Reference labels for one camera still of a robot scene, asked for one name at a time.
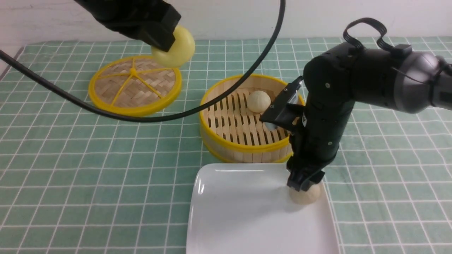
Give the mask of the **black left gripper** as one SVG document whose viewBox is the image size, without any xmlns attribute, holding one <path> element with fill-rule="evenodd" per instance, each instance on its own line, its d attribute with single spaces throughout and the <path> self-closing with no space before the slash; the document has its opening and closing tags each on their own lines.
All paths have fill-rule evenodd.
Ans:
<svg viewBox="0 0 452 254">
<path fill-rule="evenodd" d="M 164 0 L 76 0 L 105 28 L 168 52 L 181 15 Z"/>
</svg>

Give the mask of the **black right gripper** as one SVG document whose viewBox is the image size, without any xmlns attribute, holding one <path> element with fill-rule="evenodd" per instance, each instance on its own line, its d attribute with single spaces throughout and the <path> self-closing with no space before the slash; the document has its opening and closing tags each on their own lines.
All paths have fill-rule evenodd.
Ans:
<svg viewBox="0 0 452 254">
<path fill-rule="evenodd" d="M 325 172 L 322 169 L 336 157 L 354 106 L 354 100 L 307 97 L 303 116 L 290 140 L 293 155 L 287 162 L 289 188 L 307 192 L 323 180 Z"/>
</svg>

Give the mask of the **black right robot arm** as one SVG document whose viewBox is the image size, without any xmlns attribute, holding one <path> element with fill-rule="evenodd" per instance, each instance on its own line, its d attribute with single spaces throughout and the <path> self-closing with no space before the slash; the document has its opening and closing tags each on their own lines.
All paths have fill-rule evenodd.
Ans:
<svg viewBox="0 0 452 254">
<path fill-rule="evenodd" d="M 386 32 L 376 19 L 357 19 L 344 29 L 344 42 L 305 65 L 308 95 L 296 108 L 288 187 L 307 191 L 321 182 L 357 102 L 407 114 L 429 106 L 451 110 L 451 64 L 408 44 L 389 45 Z"/>
</svg>

